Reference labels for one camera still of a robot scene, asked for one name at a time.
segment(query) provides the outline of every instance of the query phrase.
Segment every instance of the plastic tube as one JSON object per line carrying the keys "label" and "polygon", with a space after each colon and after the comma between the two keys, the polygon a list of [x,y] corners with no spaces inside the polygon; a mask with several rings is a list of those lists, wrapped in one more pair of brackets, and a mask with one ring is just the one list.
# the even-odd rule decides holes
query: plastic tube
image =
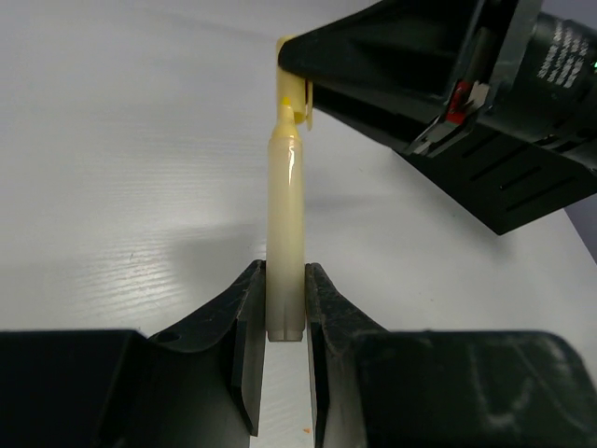
{"label": "plastic tube", "polygon": [[272,342],[300,341],[305,329],[305,205],[302,140],[285,97],[268,145],[266,330]]}

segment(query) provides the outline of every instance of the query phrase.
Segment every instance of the white label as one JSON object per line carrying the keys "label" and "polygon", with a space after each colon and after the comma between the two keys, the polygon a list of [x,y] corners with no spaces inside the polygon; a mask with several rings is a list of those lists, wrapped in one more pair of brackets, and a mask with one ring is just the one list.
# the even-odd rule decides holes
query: white label
{"label": "white label", "polygon": [[551,84],[570,89],[574,86],[589,52],[589,42],[572,27],[556,22],[548,54],[537,77]]}

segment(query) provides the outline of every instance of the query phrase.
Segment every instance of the vent slot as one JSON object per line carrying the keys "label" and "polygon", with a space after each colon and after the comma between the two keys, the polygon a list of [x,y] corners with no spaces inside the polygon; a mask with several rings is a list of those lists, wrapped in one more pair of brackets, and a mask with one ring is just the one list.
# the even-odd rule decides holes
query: vent slot
{"label": "vent slot", "polygon": [[501,159],[498,159],[497,161],[495,161],[494,163],[489,165],[487,168],[484,168],[483,170],[479,171],[475,175],[471,176],[470,181],[475,182],[475,181],[481,179],[482,177],[484,177],[485,175],[487,175],[494,169],[498,168],[501,164],[506,163],[507,161],[509,161],[511,159],[514,159],[516,156],[518,156],[519,154],[524,152],[527,149],[527,147],[528,147],[528,145],[526,145],[526,144],[522,145],[521,147],[517,147],[509,154],[506,154],[506,156],[502,157]]}
{"label": "vent slot", "polygon": [[499,136],[499,133],[492,133],[491,135],[485,137],[472,148],[468,149],[467,151],[463,152],[463,159],[468,159],[470,156],[475,154],[480,149],[483,149],[486,145],[489,145],[493,140],[495,140]]}
{"label": "vent slot", "polygon": [[571,184],[575,181],[576,181],[575,177],[566,177],[564,180],[561,180],[560,182],[553,184],[551,187],[542,189],[527,198],[524,198],[520,201],[513,203],[512,205],[510,205],[509,207],[506,208],[506,211],[508,213],[513,212],[513,211],[523,207],[524,205],[531,203],[533,201],[536,201],[537,199],[540,199],[541,197],[550,194],[552,191],[555,191],[556,189],[561,189],[562,187],[565,187],[566,185]]}
{"label": "vent slot", "polygon": [[553,145],[554,143],[556,143],[558,140],[560,140],[560,137],[558,135],[548,135],[547,137],[536,141],[535,144],[540,147],[548,147],[549,145]]}
{"label": "vent slot", "polygon": [[526,172],[522,173],[521,175],[519,175],[517,177],[514,177],[509,182],[506,182],[505,184],[500,185],[500,190],[506,191],[507,189],[511,189],[515,185],[518,185],[520,182],[528,179],[532,175],[536,175],[540,171],[541,171],[541,167],[540,166],[536,166],[535,168],[531,168],[529,171],[526,171]]}
{"label": "vent slot", "polygon": [[566,142],[563,145],[553,148],[553,150],[559,154],[563,154],[564,152],[571,151],[572,149],[575,149],[579,146],[580,146],[580,144],[578,144],[576,142]]}

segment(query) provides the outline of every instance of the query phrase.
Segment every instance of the white surface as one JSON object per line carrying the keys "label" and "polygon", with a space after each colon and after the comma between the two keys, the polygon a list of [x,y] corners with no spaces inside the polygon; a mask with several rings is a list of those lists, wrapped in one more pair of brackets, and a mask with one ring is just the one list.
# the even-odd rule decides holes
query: white surface
{"label": "white surface", "polygon": [[[5,1],[0,328],[149,334],[264,256],[275,38],[357,6],[270,3]],[[357,306],[552,330],[597,374],[597,267],[563,212],[498,238],[334,120],[304,136],[307,258]],[[264,381],[254,446],[311,446],[306,343],[269,344]]]}

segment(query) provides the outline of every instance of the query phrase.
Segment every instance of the black plastic housing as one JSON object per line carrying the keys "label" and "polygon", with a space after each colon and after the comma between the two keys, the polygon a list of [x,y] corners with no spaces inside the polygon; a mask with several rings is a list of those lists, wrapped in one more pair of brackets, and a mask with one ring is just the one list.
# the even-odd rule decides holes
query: black plastic housing
{"label": "black plastic housing", "polygon": [[150,339],[0,332],[3,448],[248,448],[265,356],[265,261]]}
{"label": "black plastic housing", "polygon": [[307,265],[316,448],[593,448],[582,360],[539,331],[387,331]]}
{"label": "black plastic housing", "polygon": [[597,34],[541,6],[384,0],[278,64],[503,234],[597,192]]}

